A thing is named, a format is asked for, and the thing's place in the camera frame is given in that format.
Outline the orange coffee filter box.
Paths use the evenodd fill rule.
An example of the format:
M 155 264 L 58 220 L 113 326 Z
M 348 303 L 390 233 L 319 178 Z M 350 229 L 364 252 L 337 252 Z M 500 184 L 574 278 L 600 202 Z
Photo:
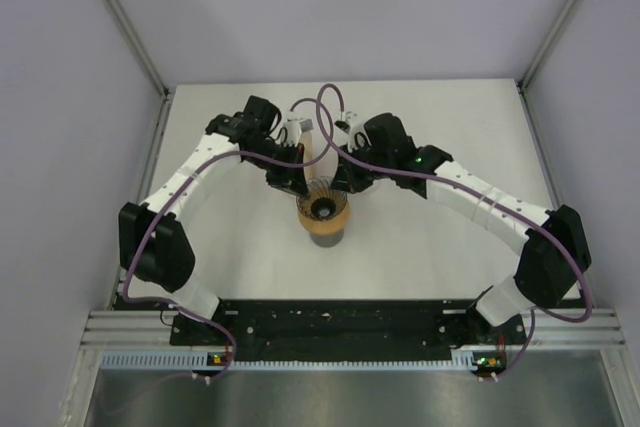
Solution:
M 315 158 L 312 132 L 304 132 L 300 136 L 300 144 L 304 147 L 303 162 L 309 163 Z M 311 164 L 304 168 L 305 181 L 309 182 L 315 178 L 315 165 Z

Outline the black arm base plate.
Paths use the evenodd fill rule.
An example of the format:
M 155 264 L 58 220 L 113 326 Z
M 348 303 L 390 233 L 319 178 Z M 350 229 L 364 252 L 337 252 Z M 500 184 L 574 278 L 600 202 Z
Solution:
M 179 314 L 172 346 L 222 347 L 236 362 L 448 360 L 454 349 L 520 346 L 516 315 L 492 327 L 465 300 L 224 300 L 214 325 Z

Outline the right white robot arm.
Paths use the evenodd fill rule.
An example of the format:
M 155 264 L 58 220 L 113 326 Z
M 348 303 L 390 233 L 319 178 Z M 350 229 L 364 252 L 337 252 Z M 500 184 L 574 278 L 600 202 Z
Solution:
M 518 257 L 513 275 L 483 291 L 466 321 L 487 343 L 525 310 L 552 315 L 574 286 L 584 286 L 592 259 L 580 214 L 527 203 L 487 183 L 433 146 L 418 147 L 401 120 L 383 113 L 359 124 L 335 122 L 346 140 L 335 148 L 335 190 L 362 193 L 378 180 L 443 205 L 493 234 Z

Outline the ribbed grey glass dripper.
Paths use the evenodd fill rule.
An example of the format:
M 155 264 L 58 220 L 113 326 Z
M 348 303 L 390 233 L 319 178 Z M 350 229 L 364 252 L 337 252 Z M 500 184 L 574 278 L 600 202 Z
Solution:
M 328 221 L 341 214 L 348 204 L 345 192 L 334 190 L 329 177 L 318 177 L 307 183 L 308 194 L 298 197 L 298 213 L 312 221 Z

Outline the grey glass carafe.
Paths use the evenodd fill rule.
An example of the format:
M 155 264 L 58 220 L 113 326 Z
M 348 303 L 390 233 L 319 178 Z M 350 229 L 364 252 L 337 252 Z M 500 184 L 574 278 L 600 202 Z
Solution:
M 318 233 L 309 233 L 311 241 L 318 247 L 321 248 L 331 248 L 338 245 L 343 237 L 344 230 L 338 230 L 329 234 L 318 234 Z

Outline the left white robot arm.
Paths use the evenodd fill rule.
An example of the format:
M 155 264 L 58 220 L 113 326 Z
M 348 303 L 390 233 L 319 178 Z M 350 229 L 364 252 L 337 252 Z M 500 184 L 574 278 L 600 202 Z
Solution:
M 146 282 L 158 287 L 147 298 L 187 310 L 192 331 L 205 343 L 226 334 L 227 321 L 216 313 L 220 299 L 196 274 L 196 255 L 187 227 L 212 195 L 215 184 L 247 161 L 262 169 L 267 184 L 295 196 L 308 193 L 304 134 L 309 119 L 284 121 L 270 101 L 251 96 L 234 115 L 219 114 L 205 128 L 183 164 L 139 204 L 119 212 L 119 258 L 125 285 Z

